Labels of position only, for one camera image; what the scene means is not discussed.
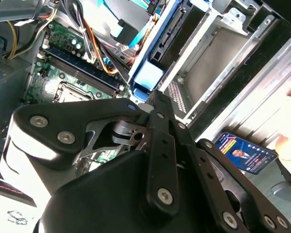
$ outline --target blue drive cage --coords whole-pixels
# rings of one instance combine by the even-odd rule
[[[145,1],[135,0],[134,2],[142,2],[143,4]],[[155,36],[150,38],[150,43],[144,45],[143,51],[139,54],[129,72],[131,92],[137,99],[146,101],[149,94],[157,87],[167,72],[168,67],[160,66],[159,60],[167,52],[171,41],[178,34],[181,23],[185,21],[191,9],[196,8],[196,6],[205,12],[208,9],[208,2],[204,0],[171,0],[167,6],[164,6],[162,13],[161,9],[156,10],[156,13],[160,14],[159,22],[156,25],[159,29],[154,32]],[[135,37],[129,46],[130,48],[140,41],[146,28],[147,26]]]

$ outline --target black plastic cover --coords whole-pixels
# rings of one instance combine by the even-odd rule
[[[129,45],[138,34],[138,30],[122,19],[119,20],[118,25],[123,27],[120,35],[118,37],[110,36],[123,45]]]

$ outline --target capacitor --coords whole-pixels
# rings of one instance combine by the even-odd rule
[[[78,42],[78,41],[77,41],[75,38],[73,38],[73,39],[71,40],[71,43],[72,43],[73,45],[76,45],[77,42]]]
[[[76,44],[76,48],[79,50],[81,48],[81,44],[80,43]]]

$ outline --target yellow wire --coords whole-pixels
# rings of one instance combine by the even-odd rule
[[[8,59],[11,59],[14,56],[16,52],[16,48],[17,48],[17,34],[16,34],[14,25],[10,21],[7,21],[7,23],[10,25],[12,33],[13,33],[13,46],[12,46],[10,55],[8,56]]]
[[[98,60],[100,61],[101,65],[102,65],[102,68],[104,69],[104,71],[108,74],[116,74],[118,72],[117,69],[114,69],[114,70],[109,70],[106,65],[104,64],[103,62],[103,59],[102,59],[102,56],[99,52],[99,48],[98,48],[98,45],[97,45],[97,42],[95,40],[95,37],[94,37],[94,34],[93,34],[93,31],[92,29],[89,27],[88,23],[86,23],[86,27],[87,27],[87,30],[89,31],[90,33],[90,36],[91,36],[91,39],[92,39],[92,42],[93,42],[93,46],[94,46],[94,51],[95,51],[95,54],[96,54],[96,57],[98,58]]]

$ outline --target red wire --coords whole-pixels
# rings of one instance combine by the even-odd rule
[[[40,16],[40,18],[48,18],[50,16],[50,13],[47,16]]]
[[[149,6],[149,3],[146,2],[146,0],[142,0],[147,6]]]
[[[5,186],[1,186],[1,185],[0,185],[0,188],[3,188],[3,189],[6,189],[6,190],[9,190],[9,191],[14,192],[14,193],[24,194],[23,192],[16,191],[16,190],[14,190],[14,189],[10,189],[10,188],[5,187]]]

